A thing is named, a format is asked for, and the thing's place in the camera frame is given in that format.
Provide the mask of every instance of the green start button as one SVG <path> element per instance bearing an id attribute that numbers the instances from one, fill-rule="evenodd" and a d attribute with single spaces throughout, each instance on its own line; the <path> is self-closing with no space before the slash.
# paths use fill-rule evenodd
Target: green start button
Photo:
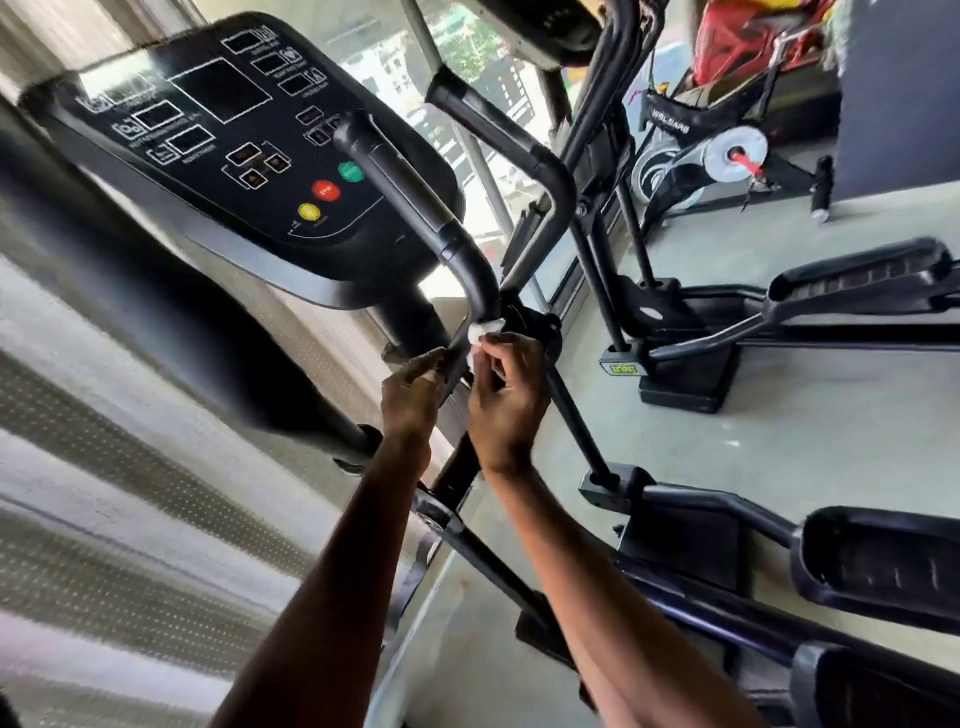
<path id="1" fill-rule="evenodd" d="M 364 179 L 363 170 L 352 161 L 341 162 L 337 171 L 347 182 L 362 182 Z"/>

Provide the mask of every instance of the yellow button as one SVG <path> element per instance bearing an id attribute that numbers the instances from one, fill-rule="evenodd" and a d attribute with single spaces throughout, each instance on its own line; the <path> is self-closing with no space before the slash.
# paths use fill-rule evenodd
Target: yellow button
<path id="1" fill-rule="evenodd" d="M 297 208 L 297 212 L 300 213 L 300 217 L 302 217 L 304 220 L 309 220 L 310 222 L 313 222 L 314 220 L 320 220 L 320 208 L 316 205 L 303 203 Z"/>

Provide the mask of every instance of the round button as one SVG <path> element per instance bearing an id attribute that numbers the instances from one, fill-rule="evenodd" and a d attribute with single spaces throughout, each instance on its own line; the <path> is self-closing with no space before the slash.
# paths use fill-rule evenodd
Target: round button
<path id="1" fill-rule="evenodd" d="M 328 180 L 317 180 L 310 189 L 318 200 L 332 203 L 340 199 L 340 187 Z"/>
<path id="2" fill-rule="evenodd" d="M 361 182 L 364 179 L 363 170 L 352 161 L 341 162 L 337 171 L 347 182 Z"/>
<path id="3" fill-rule="evenodd" d="M 320 220 L 320 208 L 316 205 L 303 203 L 297 208 L 297 212 L 300 213 L 300 217 L 302 217 L 304 220 L 309 220 L 311 223 L 316 220 Z"/>

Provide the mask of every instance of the gray floor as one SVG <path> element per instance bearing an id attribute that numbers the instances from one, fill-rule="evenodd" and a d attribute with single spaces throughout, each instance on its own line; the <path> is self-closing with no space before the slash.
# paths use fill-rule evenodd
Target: gray floor
<path id="1" fill-rule="evenodd" d="M 960 208 L 941 200 L 852 214 L 818 229 L 807 218 L 806 200 L 790 201 L 674 221 L 654 244 L 653 259 L 660 275 L 684 283 L 764 284 L 790 266 L 917 234 L 958 247 L 958 222 Z M 631 255 L 621 270 L 636 276 Z M 611 460 L 641 465 L 667 482 L 734 491 L 791 519 L 828 504 L 960 518 L 954 480 L 960 358 L 748 351 L 725 408 L 710 417 L 642 404 L 635 380 L 604 376 L 597 367 L 607 343 L 588 300 L 560 368 Z M 564 505 L 612 541 L 612 526 L 622 519 L 578 496 L 586 463 L 552 409 L 535 459 Z M 469 523 L 529 575 L 494 497 L 480 495 Z M 782 553 L 763 549 L 758 598 L 960 671 L 960 640 L 813 607 L 793 596 L 785 580 Z M 598 724 L 577 698 L 575 676 L 514 640 L 516 615 L 462 560 L 446 565 L 393 675 L 407 676 L 402 702 L 411 728 Z"/>

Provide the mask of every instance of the curtain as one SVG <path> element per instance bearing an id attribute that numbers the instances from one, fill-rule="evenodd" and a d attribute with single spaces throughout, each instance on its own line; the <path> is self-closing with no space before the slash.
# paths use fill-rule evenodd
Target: curtain
<path id="1" fill-rule="evenodd" d="M 0 0 L 0 91 L 201 20 L 188 0 Z M 147 219 L 358 422 L 387 337 Z M 0 200 L 0 692 L 24 726 L 206 723 L 356 487 L 325 455 L 205 409 L 51 276 Z M 433 440 L 435 473 L 450 453 Z M 387 639 L 437 540 L 408 523 Z"/>

